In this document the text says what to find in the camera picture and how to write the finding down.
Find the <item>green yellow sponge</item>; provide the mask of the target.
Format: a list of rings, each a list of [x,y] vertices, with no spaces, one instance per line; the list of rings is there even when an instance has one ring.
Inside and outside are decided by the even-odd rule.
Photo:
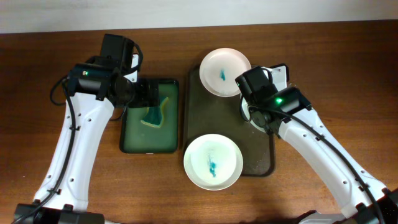
[[[158,106],[147,108],[146,115],[141,119],[141,123],[152,128],[161,128],[164,123],[164,107],[168,101],[167,96],[161,96]]]

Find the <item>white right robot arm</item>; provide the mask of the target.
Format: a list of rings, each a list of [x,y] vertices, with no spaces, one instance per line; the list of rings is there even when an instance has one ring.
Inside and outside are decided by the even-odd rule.
[[[235,82],[243,120],[289,143],[340,208],[338,214],[309,211],[293,223],[397,223],[397,190],[389,190],[359,165],[327,130],[311,102],[298,88],[288,86],[286,64],[253,67]]]

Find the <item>pinkish white plate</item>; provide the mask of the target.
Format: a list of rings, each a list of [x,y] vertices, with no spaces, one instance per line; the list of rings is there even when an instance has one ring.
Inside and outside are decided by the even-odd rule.
[[[235,79],[249,69],[251,64],[241,52],[220,48],[208,53],[201,61],[200,81],[210,93],[225,98],[232,97],[240,94]]]

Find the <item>pale grey plate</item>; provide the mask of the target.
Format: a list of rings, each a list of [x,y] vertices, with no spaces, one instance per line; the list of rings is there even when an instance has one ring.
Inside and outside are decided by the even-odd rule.
[[[254,113],[258,109],[257,106],[255,105],[250,105],[243,97],[243,95],[240,95],[240,108],[239,111],[241,113],[242,119],[254,126],[257,130],[259,130],[262,133],[267,133],[267,131],[264,129],[264,127],[260,126],[257,124],[256,121],[254,121]]]

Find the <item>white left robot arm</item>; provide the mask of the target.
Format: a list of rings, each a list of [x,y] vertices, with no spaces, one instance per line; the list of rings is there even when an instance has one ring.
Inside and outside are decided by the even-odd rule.
[[[47,175],[14,223],[106,223],[88,212],[90,177],[105,127],[117,108],[158,106],[159,84],[138,79],[144,54],[121,35],[105,34],[99,55],[76,64],[57,84],[66,98],[62,131]]]

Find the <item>pale green plate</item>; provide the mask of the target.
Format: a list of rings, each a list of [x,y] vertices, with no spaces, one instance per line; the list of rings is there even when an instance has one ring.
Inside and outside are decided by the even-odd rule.
[[[183,167],[198,187],[217,191],[232,186],[243,171],[243,156],[238,145],[220,134],[205,134],[186,148]]]

